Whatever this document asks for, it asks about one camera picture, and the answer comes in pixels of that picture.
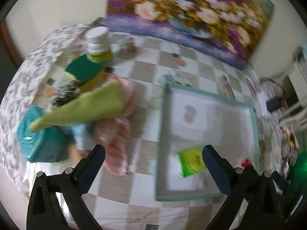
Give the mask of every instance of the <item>green and yellow package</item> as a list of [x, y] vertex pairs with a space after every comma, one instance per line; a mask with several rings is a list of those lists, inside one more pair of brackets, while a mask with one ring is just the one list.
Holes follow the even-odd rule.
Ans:
[[203, 148], [196, 147], [178, 153], [182, 168], [182, 177], [187, 177], [207, 169], [202, 158]]

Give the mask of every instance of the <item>white bottle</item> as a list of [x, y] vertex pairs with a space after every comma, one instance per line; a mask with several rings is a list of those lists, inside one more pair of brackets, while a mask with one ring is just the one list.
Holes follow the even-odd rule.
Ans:
[[105, 67], [113, 58], [107, 27], [94, 27], [85, 33], [85, 53], [87, 58], [102, 63]]

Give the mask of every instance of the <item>painting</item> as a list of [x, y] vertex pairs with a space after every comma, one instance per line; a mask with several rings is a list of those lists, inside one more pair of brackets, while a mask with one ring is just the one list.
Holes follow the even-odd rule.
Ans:
[[270, 0], [109, 0], [105, 25], [170, 40], [242, 70], [273, 10]]

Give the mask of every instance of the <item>white tray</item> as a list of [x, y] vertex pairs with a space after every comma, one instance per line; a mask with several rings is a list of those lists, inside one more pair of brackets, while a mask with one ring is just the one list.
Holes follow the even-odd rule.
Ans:
[[259, 168], [252, 106], [183, 85], [168, 84], [156, 170], [156, 200], [182, 201], [220, 194], [208, 170], [181, 177], [178, 153], [211, 144], [233, 167], [250, 159]]

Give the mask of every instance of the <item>teal container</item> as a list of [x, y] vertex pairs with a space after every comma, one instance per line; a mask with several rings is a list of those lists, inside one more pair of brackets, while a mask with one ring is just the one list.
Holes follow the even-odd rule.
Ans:
[[42, 108], [32, 106], [26, 112], [17, 130], [21, 153], [31, 163], [56, 162], [70, 143], [70, 138], [55, 126], [35, 133], [29, 131], [30, 123], [44, 114]]

